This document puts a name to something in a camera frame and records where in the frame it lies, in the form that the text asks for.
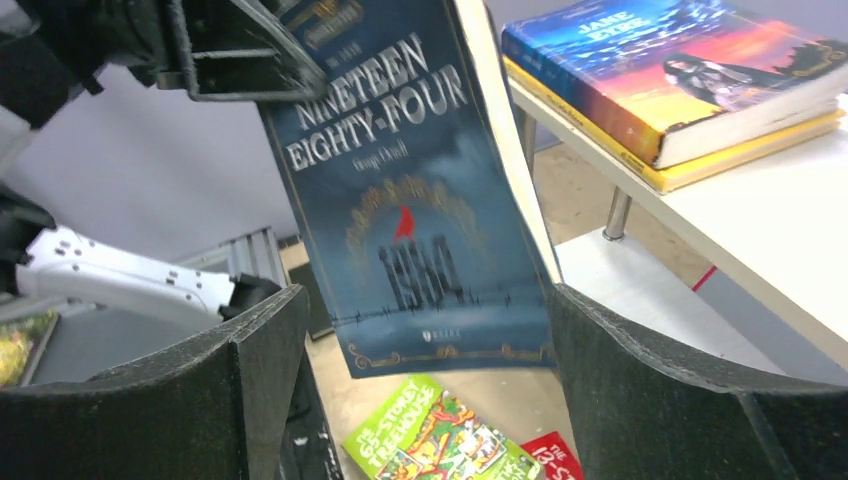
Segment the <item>Jane Eyre book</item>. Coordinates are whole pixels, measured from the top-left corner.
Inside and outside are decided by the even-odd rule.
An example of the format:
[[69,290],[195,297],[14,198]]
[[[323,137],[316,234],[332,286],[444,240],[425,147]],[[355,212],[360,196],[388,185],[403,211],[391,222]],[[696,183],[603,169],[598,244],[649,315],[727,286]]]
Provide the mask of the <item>Jane Eyre book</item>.
[[724,1],[581,1],[506,25],[506,57],[665,169],[835,109],[844,41]]

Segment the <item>green 65-Storey Treehouse book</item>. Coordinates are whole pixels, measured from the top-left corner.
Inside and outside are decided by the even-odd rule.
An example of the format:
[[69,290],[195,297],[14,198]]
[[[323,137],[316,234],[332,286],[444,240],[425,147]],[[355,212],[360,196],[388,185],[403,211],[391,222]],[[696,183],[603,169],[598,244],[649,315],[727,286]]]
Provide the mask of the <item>green 65-Storey Treehouse book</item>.
[[426,374],[411,374],[342,447],[376,480],[525,480],[543,468]]

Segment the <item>yellow book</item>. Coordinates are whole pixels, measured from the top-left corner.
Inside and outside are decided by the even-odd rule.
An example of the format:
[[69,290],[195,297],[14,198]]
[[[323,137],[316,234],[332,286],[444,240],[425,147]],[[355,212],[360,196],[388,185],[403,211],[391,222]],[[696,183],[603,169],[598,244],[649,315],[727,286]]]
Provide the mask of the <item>yellow book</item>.
[[608,154],[617,158],[633,173],[650,185],[657,193],[665,195],[690,184],[705,180],[751,161],[781,152],[796,145],[816,139],[837,130],[846,115],[843,109],[832,108],[825,114],[774,133],[701,156],[663,170],[656,170],[639,160],[585,115],[567,104],[550,88],[524,71],[508,58],[503,59],[510,77],[539,97],[548,107],[571,121],[583,134],[591,138]]

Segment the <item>Nineteen Eighty-Four blue book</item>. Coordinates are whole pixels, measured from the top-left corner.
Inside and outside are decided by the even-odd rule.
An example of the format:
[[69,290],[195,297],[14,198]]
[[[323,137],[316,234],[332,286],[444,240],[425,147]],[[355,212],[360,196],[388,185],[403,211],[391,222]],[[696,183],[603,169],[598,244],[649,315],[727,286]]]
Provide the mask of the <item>Nineteen Eighty-Four blue book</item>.
[[328,78],[260,107],[354,378],[551,368],[561,273],[481,1],[288,1]]

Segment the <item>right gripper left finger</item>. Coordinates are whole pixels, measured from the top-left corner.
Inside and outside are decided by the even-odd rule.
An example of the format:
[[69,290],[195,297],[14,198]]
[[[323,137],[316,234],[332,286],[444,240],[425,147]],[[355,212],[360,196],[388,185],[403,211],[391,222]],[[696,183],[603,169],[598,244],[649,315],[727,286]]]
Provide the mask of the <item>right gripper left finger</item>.
[[271,479],[304,351],[306,290],[102,371],[1,394],[5,479]]

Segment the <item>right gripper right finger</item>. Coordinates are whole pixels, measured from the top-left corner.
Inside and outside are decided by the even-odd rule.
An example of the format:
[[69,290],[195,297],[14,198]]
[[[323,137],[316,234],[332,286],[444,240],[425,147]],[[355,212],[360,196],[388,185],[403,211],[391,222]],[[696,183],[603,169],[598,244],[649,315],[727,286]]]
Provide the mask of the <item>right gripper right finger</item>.
[[587,479],[843,479],[847,390],[708,354],[557,284],[554,349]]

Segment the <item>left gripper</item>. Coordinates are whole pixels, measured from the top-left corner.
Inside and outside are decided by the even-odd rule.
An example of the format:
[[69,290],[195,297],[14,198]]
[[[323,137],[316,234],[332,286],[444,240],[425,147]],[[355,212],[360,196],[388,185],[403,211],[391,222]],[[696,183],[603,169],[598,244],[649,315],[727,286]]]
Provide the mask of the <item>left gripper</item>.
[[324,70],[281,21],[295,1],[4,1],[1,105],[46,125],[122,66],[146,87],[198,102],[299,102]]

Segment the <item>yellow-green book on floor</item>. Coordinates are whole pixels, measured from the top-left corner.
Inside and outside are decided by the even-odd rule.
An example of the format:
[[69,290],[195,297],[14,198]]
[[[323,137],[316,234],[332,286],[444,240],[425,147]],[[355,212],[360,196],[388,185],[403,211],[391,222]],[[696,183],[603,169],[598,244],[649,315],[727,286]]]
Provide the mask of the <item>yellow-green book on floor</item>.
[[1,388],[30,383],[61,315],[47,311],[1,322]]

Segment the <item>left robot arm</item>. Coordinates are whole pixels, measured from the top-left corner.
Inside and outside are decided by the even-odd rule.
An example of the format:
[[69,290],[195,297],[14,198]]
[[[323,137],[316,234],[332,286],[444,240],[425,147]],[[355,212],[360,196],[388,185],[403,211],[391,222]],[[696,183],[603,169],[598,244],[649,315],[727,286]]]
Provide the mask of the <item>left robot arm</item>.
[[[282,22],[279,1],[5,1],[1,5],[1,160],[82,93],[108,65],[144,86],[199,102],[294,103],[327,89],[324,71]],[[1,291],[62,297],[149,316],[228,321],[279,290],[248,274],[186,269],[59,225],[1,190]]]

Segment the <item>red 13-Storey Treehouse book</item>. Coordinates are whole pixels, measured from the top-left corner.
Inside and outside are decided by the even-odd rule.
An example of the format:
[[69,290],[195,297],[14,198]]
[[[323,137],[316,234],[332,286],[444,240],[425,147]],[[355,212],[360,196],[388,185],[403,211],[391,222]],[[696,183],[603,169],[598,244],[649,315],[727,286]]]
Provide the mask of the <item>red 13-Storey Treehouse book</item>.
[[544,434],[523,443],[521,447],[542,465],[547,480],[584,479],[577,456],[559,432]]

